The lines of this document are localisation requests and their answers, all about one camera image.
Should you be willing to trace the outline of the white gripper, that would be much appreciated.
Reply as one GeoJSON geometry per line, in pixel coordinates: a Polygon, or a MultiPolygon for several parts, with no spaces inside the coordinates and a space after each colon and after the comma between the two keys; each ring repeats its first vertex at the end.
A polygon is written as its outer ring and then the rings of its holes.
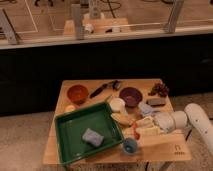
{"type": "MultiPolygon", "coordinates": [[[[154,122],[166,133],[172,132],[174,130],[174,120],[169,113],[156,114],[154,116],[154,122]]],[[[138,127],[142,127],[136,129],[136,132],[141,136],[155,136],[160,132],[158,127],[153,127],[154,123],[152,117],[145,117],[143,119],[137,120],[136,124],[138,127]]]]}

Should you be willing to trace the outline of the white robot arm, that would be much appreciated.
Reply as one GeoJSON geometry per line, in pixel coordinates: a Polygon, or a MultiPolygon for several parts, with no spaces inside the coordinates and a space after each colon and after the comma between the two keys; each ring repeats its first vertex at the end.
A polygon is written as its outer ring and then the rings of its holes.
{"type": "Polygon", "coordinates": [[[145,119],[148,118],[165,133],[191,125],[198,131],[209,152],[213,155],[213,124],[200,105],[190,103],[182,111],[155,112],[145,116],[145,119]]]}

